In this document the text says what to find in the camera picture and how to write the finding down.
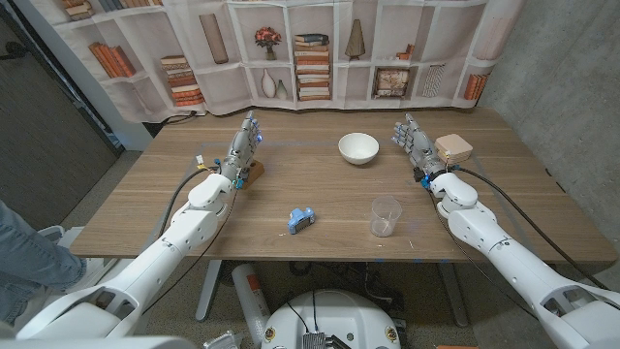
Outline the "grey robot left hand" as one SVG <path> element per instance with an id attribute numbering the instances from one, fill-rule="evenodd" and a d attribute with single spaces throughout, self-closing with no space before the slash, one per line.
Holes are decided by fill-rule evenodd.
<path id="1" fill-rule="evenodd" d="M 258 144 L 263 140 L 258 119 L 249 111 L 234 135 L 221 165 L 221 175 L 231 181 L 245 179 Z"/>

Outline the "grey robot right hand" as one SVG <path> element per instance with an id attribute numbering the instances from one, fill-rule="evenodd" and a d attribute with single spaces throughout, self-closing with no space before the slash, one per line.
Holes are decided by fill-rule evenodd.
<path id="1" fill-rule="evenodd" d="M 394 125 L 392 141 L 403 148 L 414 167 L 416 182 L 433 181 L 439 175 L 445 174 L 446 166 L 442 163 L 434 146 L 426 133 L 419 127 L 413 116 L 405 113 L 404 122 Z"/>

